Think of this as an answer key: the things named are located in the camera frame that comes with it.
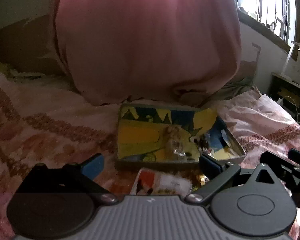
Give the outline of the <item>white desk lamp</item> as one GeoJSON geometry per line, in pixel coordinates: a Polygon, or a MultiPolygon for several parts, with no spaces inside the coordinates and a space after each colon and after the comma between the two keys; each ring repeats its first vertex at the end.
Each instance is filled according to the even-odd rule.
{"type": "Polygon", "coordinates": [[[281,70],[281,73],[280,73],[281,75],[285,75],[285,72],[286,72],[287,67],[289,65],[289,61],[292,58],[293,51],[297,48],[297,51],[300,52],[300,43],[296,42],[296,41],[291,41],[291,43],[292,43],[292,46],[289,50],[289,53],[287,55],[287,58],[286,58],[285,63],[283,65],[283,68],[281,70]]]}

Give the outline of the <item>dark red dried snack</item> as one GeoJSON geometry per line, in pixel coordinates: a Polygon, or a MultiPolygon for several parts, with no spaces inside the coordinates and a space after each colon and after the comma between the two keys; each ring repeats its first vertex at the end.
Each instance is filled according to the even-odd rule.
{"type": "Polygon", "coordinates": [[[210,154],[212,152],[209,138],[205,134],[195,136],[193,142],[197,145],[198,151],[201,154],[210,154]]]}

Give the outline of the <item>barred window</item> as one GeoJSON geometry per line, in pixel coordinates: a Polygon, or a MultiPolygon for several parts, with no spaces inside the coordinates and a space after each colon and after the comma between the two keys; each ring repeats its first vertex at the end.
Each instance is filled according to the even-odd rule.
{"type": "Polygon", "coordinates": [[[290,47],[295,40],[295,0],[235,0],[238,9],[270,29],[290,47]]]}

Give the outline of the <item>brown headboard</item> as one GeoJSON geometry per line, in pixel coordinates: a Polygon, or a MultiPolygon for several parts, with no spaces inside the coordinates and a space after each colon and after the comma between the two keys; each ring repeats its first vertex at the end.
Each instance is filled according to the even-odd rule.
{"type": "Polygon", "coordinates": [[[51,46],[49,15],[1,28],[0,62],[19,72],[64,75],[51,46]]]}

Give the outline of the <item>gold foil snack wrapper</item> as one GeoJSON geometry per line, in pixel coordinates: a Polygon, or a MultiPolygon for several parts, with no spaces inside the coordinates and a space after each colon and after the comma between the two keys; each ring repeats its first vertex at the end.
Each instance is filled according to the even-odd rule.
{"type": "Polygon", "coordinates": [[[210,180],[204,174],[195,174],[192,178],[192,186],[199,188],[207,184],[210,180]]]}

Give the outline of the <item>large pink pillow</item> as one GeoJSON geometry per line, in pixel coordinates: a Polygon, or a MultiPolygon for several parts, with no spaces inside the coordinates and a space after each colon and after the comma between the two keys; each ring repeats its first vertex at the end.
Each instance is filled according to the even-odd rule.
{"type": "Polygon", "coordinates": [[[53,0],[62,70],[93,105],[200,105],[237,73],[234,0],[53,0]]]}

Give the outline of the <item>white noodle food pouch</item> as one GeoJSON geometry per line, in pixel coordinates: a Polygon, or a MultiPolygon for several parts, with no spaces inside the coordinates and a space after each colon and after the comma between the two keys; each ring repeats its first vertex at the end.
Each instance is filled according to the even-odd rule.
{"type": "Polygon", "coordinates": [[[180,195],[185,197],[192,190],[192,183],[185,178],[142,168],[130,191],[132,195],[180,195]]]}

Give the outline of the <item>floral pink bedsheet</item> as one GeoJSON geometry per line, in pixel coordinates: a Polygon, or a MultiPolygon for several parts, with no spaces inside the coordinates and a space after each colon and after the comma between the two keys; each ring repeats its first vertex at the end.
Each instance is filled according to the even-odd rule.
{"type": "MultiPolygon", "coordinates": [[[[257,88],[207,106],[245,150],[243,168],[255,167],[264,151],[281,157],[300,151],[300,125],[257,88]]],[[[119,108],[92,106],[64,82],[19,82],[0,71],[0,239],[14,236],[6,207],[36,163],[59,168],[102,153],[105,168],[97,183],[115,194],[130,193],[136,173],[115,168],[119,108]]]]}

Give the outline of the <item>clear nut snack packet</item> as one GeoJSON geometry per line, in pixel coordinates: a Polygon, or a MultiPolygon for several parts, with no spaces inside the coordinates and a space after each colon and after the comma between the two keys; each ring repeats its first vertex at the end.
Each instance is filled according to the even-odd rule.
{"type": "Polygon", "coordinates": [[[181,129],[178,126],[167,126],[163,132],[165,156],[167,160],[177,160],[185,157],[181,129]]]}

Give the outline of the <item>dark bedside table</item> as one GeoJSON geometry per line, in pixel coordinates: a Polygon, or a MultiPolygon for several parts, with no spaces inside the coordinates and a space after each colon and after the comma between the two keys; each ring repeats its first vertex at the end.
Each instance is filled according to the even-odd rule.
{"type": "Polygon", "coordinates": [[[291,111],[294,110],[294,118],[300,122],[300,85],[288,76],[272,72],[267,94],[274,101],[282,100],[281,103],[290,107],[291,111]]]}

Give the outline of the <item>grey tray yellow lining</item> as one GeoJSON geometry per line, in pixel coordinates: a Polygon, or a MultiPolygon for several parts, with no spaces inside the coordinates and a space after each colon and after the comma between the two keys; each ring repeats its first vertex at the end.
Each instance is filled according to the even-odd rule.
{"type": "Polygon", "coordinates": [[[195,166],[202,154],[241,163],[245,150],[211,108],[124,104],[117,122],[117,162],[140,167],[195,166]]]}

